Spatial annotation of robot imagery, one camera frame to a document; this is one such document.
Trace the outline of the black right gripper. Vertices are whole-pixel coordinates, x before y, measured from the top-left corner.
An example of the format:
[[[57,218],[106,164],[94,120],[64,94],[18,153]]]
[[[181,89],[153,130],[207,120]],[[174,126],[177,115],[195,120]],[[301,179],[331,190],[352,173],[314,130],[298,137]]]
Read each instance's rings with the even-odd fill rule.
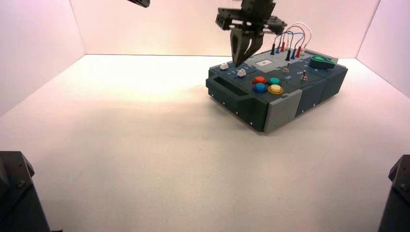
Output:
[[[273,15],[275,6],[273,0],[243,0],[238,9],[218,8],[216,24],[222,30],[231,30],[231,53],[235,67],[262,47],[264,32],[282,33],[287,27],[286,22]]]

